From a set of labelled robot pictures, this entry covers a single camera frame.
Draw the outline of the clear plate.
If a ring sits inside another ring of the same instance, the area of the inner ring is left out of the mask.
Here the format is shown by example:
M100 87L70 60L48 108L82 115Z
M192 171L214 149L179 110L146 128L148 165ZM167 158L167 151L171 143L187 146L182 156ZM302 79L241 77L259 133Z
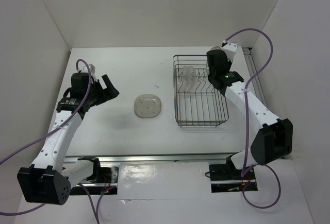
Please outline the clear plate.
M179 74L180 79L181 79L181 86L179 87L178 91L180 93L185 93L184 90L185 90L185 87L186 87L186 80L185 80L186 70L187 70L187 66L183 66L181 68L181 72Z
M186 87L184 92L189 93L195 84L196 70L193 66L188 66L185 74Z

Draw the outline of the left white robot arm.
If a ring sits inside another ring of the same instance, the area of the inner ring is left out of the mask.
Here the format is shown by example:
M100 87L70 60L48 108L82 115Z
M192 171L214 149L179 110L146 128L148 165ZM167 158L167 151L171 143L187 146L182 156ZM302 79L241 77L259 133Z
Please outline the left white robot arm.
M17 179L27 202L63 205L71 189L82 180L98 181L102 176L100 161L83 156L71 166L64 159L75 132L90 108L116 98L119 91L107 75L106 87L86 70L71 76L71 86L57 104L52 134L29 167L20 168Z

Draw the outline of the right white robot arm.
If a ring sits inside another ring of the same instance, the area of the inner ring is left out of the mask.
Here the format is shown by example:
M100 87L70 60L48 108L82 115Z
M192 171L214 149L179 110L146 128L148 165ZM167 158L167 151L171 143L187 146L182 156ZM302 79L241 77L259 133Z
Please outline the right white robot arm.
M245 86L243 78L230 71L235 50L214 47L207 52L208 80L222 96L230 100L247 118L248 131L256 133L245 150L226 158L225 173L238 178L246 167L266 165L291 154L293 124L281 119Z

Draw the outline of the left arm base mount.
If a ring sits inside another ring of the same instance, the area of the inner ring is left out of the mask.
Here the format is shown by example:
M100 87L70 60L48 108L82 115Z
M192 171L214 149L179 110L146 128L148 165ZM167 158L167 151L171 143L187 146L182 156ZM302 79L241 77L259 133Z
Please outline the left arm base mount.
M84 179L80 182L91 196L116 195L118 193L118 166L102 166L99 176L94 179Z

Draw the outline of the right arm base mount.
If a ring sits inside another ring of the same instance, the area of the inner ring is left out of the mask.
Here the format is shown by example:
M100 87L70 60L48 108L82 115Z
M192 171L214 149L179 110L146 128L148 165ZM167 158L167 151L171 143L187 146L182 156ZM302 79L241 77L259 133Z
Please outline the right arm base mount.
M208 160L208 170L205 177L210 180L212 193L235 193L245 190L258 191L256 175L253 169L250 169L244 177L240 170L228 171L224 159Z

